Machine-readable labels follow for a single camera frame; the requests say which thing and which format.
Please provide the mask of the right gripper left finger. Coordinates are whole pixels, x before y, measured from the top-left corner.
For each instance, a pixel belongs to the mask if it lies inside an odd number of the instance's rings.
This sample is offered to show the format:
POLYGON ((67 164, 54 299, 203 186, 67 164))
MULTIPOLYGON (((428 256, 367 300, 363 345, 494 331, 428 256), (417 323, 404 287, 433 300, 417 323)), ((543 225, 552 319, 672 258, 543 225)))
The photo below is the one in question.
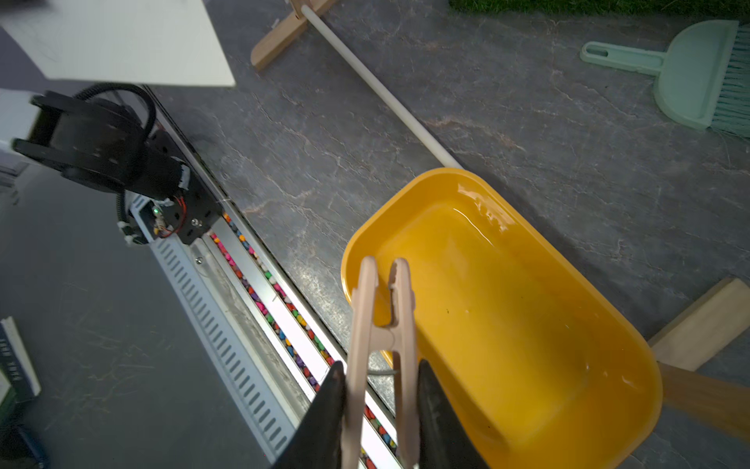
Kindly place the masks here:
POLYGON ((340 468, 345 409, 344 364, 335 362, 273 469, 340 468))

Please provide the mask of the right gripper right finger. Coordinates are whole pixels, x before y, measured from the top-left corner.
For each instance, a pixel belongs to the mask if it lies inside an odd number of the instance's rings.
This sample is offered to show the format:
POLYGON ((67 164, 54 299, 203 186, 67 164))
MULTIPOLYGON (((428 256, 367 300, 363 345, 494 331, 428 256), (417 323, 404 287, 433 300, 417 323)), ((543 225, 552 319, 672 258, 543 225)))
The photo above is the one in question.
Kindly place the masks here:
POLYGON ((466 434, 427 360, 418 367, 420 468, 483 468, 488 464, 466 434))

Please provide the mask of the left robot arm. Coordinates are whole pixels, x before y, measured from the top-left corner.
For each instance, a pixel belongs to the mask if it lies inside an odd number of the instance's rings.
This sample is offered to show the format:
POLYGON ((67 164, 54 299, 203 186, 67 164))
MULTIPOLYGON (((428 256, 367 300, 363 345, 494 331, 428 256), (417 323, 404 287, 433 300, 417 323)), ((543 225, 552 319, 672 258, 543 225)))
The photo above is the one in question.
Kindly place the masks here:
POLYGON ((141 86, 96 83, 74 96, 1 91, 1 150, 101 193, 183 195, 191 170, 152 140, 156 103, 141 86))

